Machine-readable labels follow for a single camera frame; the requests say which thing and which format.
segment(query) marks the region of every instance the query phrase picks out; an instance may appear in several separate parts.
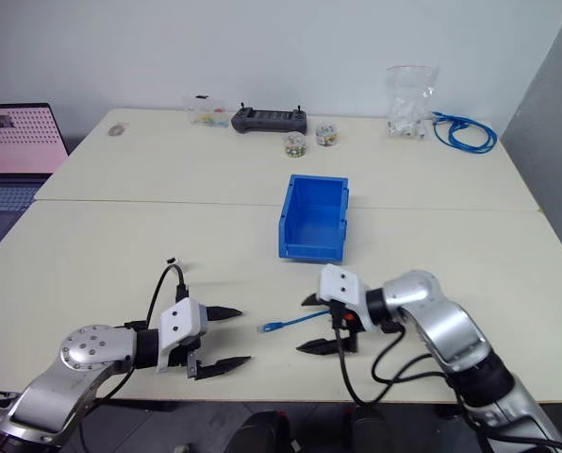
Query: table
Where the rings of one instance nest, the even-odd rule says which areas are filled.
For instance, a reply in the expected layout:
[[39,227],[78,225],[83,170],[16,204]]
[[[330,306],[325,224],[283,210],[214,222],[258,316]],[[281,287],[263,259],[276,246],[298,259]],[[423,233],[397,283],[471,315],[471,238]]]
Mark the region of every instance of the table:
[[[185,369],[139,370],[125,398],[348,400],[334,357],[295,346],[332,338],[327,317],[268,334],[256,326],[304,315],[319,264],[280,260],[280,209],[175,203],[38,201],[0,244],[0,389],[21,391],[55,358],[71,330],[144,317],[164,260],[180,257],[191,296],[244,310],[213,326],[199,358],[252,355],[234,372],[194,382]],[[562,401],[562,246],[537,211],[349,209],[343,265],[380,286],[410,269],[435,273],[532,395]],[[174,280],[157,310],[173,300]],[[364,396],[373,356],[391,336],[362,334],[348,365]],[[385,375],[421,354],[412,329]],[[434,368],[430,362],[423,369]],[[114,379],[105,386],[110,389]],[[453,401],[443,382],[396,386],[390,401]]]
[[[315,144],[320,120],[339,142]],[[122,124],[125,133],[108,130]],[[282,135],[192,126],[184,111],[114,109],[38,192],[46,200],[283,204],[291,174],[346,176],[357,208],[537,210],[499,143],[473,156],[440,143],[390,139],[385,120],[309,117],[307,152],[284,154]],[[462,132],[474,143],[476,130]]]

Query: blue plastic bin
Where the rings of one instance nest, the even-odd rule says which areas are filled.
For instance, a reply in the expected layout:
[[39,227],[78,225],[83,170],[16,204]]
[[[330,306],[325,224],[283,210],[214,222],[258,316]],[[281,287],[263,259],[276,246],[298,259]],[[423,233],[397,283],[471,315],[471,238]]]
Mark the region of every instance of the blue plastic bin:
[[347,178],[291,175],[279,219],[279,257],[341,261],[347,209]]

